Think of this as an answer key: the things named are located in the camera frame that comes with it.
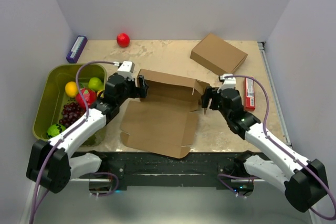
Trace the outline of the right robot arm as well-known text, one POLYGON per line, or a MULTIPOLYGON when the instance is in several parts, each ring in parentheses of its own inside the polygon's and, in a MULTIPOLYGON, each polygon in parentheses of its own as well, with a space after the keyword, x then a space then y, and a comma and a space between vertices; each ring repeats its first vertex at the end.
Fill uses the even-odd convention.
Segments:
POLYGON ((328 179, 325 166, 309 160, 274 137, 250 112, 244 110, 239 91, 232 88, 206 87, 202 108, 219 111, 229 129, 261 150, 268 160, 249 154, 234 165, 239 178, 254 175, 282 191, 299 212, 306 212, 327 195, 328 179))

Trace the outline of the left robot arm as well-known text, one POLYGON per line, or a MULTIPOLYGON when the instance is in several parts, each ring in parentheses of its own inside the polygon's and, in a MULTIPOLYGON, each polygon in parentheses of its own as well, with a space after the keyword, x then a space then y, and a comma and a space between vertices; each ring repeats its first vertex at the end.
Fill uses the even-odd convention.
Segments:
POLYGON ((108 174, 109 165, 95 153, 73 157, 76 150, 120 112, 128 98, 145 98, 149 86, 143 75, 136 80, 117 73, 109 77, 103 98, 98 98, 78 121, 48 141, 38 140, 31 149, 26 177, 58 193, 71 179, 92 173, 97 178, 108 174))

